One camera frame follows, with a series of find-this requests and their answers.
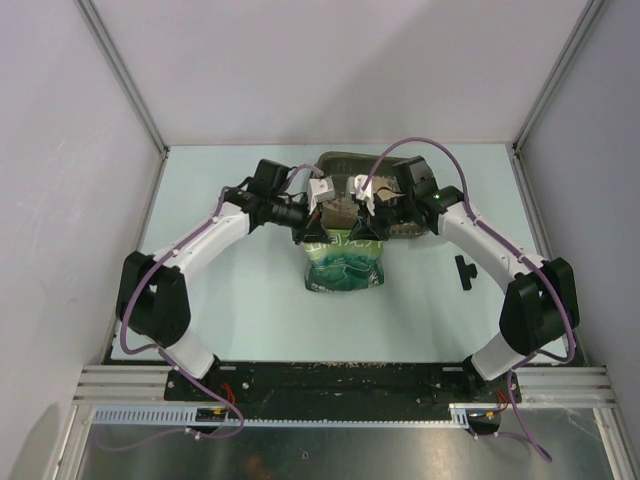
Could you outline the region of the green litter bag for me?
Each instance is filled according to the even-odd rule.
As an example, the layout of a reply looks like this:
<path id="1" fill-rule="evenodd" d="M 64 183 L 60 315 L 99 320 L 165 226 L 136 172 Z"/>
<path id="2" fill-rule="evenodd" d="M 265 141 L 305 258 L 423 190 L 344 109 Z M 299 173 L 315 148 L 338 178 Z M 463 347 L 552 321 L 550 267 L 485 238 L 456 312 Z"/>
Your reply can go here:
<path id="1" fill-rule="evenodd" d="M 384 283 L 381 241 L 348 239 L 349 230 L 328 229 L 330 244 L 304 243 L 308 256 L 305 287 L 311 292 L 352 292 Z"/>

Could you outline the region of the black bag clip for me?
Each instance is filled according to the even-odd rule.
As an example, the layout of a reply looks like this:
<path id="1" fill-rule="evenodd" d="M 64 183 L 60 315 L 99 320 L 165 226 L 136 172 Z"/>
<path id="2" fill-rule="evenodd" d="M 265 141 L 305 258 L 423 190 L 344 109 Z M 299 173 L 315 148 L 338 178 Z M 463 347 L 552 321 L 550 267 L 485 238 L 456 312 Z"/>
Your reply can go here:
<path id="1" fill-rule="evenodd" d="M 458 271 L 461 287 L 463 291 L 471 291 L 473 281 L 477 278 L 478 270 L 475 263 L 467 263 L 463 255 L 454 257 Z"/>

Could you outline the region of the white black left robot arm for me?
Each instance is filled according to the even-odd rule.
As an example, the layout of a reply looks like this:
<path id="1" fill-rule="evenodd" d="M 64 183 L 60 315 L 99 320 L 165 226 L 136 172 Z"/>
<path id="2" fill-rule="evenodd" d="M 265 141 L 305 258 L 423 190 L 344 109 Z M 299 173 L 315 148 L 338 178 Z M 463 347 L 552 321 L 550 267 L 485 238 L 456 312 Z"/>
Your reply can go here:
<path id="1" fill-rule="evenodd" d="M 296 244 L 330 241 L 322 205 L 335 197 L 333 182 L 313 166 L 296 199 L 288 188 L 301 170 L 260 160 L 253 175 L 223 187 L 213 212 L 179 240 L 154 254 L 134 251 L 124 260 L 116 300 L 121 331 L 148 338 L 149 348 L 188 374 L 185 385 L 199 399 L 219 392 L 221 376 L 211 369 L 214 353 L 195 331 L 189 284 L 225 249 L 265 224 L 289 229 Z"/>

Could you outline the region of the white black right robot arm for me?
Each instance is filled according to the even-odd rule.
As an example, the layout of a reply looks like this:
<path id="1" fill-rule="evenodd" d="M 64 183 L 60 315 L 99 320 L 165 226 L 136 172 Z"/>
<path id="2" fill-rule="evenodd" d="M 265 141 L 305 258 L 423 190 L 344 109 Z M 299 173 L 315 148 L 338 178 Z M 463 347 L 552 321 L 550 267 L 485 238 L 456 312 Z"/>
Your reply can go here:
<path id="1" fill-rule="evenodd" d="M 401 160 L 393 171 L 399 192 L 387 200 L 374 192 L 367 176 L 348 179 L 347 192 L 359 206 L 351 239 L 386 241 L 392 227 L 414 223 L 456 245 L 504 293 L 498 333 L 465 361 L 463 393 L 473 401 L 486 400 L 496 391 L 498 377 L 561 336 L 573 354 L 580 317 L 571 265 L 529 254 L 507 240 L 482 220 L 461 190 L 439 187 L 424 158 Z"/>

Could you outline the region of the beige cat litter pile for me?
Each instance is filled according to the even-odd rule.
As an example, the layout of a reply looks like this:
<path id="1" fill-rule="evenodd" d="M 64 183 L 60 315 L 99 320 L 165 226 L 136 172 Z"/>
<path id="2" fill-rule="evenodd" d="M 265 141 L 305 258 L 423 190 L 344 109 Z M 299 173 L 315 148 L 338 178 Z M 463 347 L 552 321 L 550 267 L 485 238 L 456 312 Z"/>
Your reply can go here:
<path id="1" fill-rule="evenodd" d="M 336 197 L 323 203 L 322 222 L 328 229 L 349 230 L 358 219 L 359 205 L 353 201 L 348 192 L 348 183 L 351 175 L 335 175 L 334 180 Z M 394 198 L 400 194 L 400 187 L 394 177 L 375 176 L 369 186 L 382 200 Z"/>

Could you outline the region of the dark grey litter box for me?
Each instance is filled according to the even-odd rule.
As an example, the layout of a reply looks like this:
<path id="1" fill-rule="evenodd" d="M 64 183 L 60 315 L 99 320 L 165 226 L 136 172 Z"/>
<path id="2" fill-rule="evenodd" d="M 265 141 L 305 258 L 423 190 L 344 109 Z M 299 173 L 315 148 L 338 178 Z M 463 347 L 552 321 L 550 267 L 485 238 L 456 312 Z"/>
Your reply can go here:
<path id="1" fill-rule="evenodd" d="M 416 217 L 413 206 L 425 194 L 437 190 L 433 170 L 420 155 L 391 156 L 381 163 L 376 160 L 372 154 L 342 151 L 329 151 L 319 157 L 317 166 L 335 187 L 335 198 L 324 206 L 324 226 L 347 232 L 356 228 L 371 233 L 375 239 L 380 234 L 385 239 L 423 235 L 427 227 L 422 218 Z M 372 168 L 376 171 L 368 188 L 373 194 L 374 215 L 350 192 L 355 177 L 366 177 Z"/>

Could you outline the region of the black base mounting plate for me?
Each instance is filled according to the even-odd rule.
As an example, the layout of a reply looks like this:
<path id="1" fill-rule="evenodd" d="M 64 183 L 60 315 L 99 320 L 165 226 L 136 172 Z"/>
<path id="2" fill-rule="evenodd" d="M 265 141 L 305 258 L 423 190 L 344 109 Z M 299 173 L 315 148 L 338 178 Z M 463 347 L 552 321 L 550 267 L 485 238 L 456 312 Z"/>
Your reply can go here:
<path id="1" fill-rule="evenodd" d="M 164 398 L 206 401 L 208 391 L 236 405 L 258 402 L 277 392 L 409 393 L 437 404 L 521 400 L 516 376 L 483 380 L 459 363 L 219 360 L 196 382 L 176 369 L 170 371 Z"/>

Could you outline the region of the aluminium frame rail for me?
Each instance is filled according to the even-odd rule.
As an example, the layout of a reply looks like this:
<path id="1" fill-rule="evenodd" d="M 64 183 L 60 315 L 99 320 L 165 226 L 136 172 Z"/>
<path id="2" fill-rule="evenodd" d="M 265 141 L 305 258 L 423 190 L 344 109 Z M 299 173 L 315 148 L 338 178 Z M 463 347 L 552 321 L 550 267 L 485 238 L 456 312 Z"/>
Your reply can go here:
<path id="1" fill-rule="evenodd" d="M 96 365 L 83 368 L 73 402 L 93 405 L 165 403 L 171 368 Z M 604 367 L 525 367 L 516 372 L 525 408 L 613 408 L 617 398 Z"/>

